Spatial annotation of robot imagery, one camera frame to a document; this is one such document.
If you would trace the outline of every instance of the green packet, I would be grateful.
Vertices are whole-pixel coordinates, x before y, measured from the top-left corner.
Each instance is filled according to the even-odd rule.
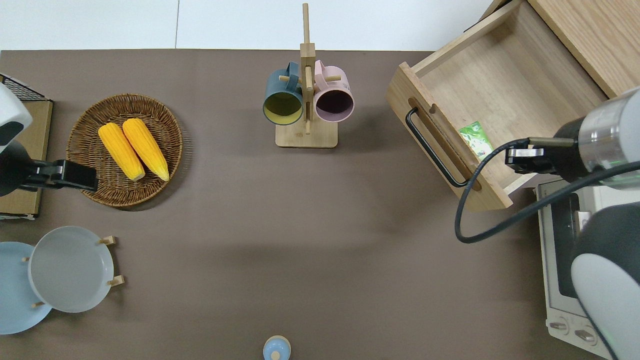
[[[478,121],[460,129],[460,135],[462,135],[469,147],[471,147],[471,150],[473,150],[474,154],[476,154],[480,160],[484,159],[493,151],[489,138],[486,137]]]

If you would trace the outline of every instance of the corn cob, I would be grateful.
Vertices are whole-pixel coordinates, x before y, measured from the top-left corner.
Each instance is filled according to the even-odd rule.
[[[168,181],[169,170],[166,160],[145,123],[140,119],[129,119],[122,124],[122,129],[129,143],[149,170],[162,180]]]
[[[145,175],[140,160],[120,130],[120,126],[109,122],[98,129],[98,136],[116,164],[130,180],[137,181]]]

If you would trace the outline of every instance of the round woven tray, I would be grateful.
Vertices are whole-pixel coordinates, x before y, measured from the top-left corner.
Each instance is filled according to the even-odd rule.
[[[67,159],[96,169],[98,191],[82,191],[89,199],[114,208],[124,208],[145,202],[161,192],[163,181],[146,166],[145,176],[131,181],[115,163],[98,136],[100,126],[115,122],[122,126],[127,119],[137,117],[156,139],[169,167],[169,181],[178,169],[182,157],[182,131],[171,111],[159,101],[138,94],[108,97],[88,108],[71,129],[67,143]]]

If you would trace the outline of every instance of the dark teal mug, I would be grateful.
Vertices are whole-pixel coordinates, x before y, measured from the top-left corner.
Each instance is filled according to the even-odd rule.
[[[290,125],[302,117],[302,87],[298,83],[300,66],[293,61],[286,69],[274,71],[267,80],[262,103],[264,116],[276,125]],[[280,80],[287,76],[287,81]]]

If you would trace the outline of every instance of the open drawer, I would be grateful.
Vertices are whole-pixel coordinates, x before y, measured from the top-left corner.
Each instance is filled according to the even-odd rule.
[[[463,188],[456,186],[479,163],[459,129],[480,122],[496,148],[518,138],[553,136],[607,99],[523,0],[503,6],[415,66],[400,64],[386,98],[414,139],[430,145],[432,151],[424,151],[437,155],[440,161],[431,161],[450,173],[458,196]],[[414,108],[417,113],[407,116]],[[514,173],[497,156],[482,171],[467,208],[506,208],[509,194],[531,177]]]

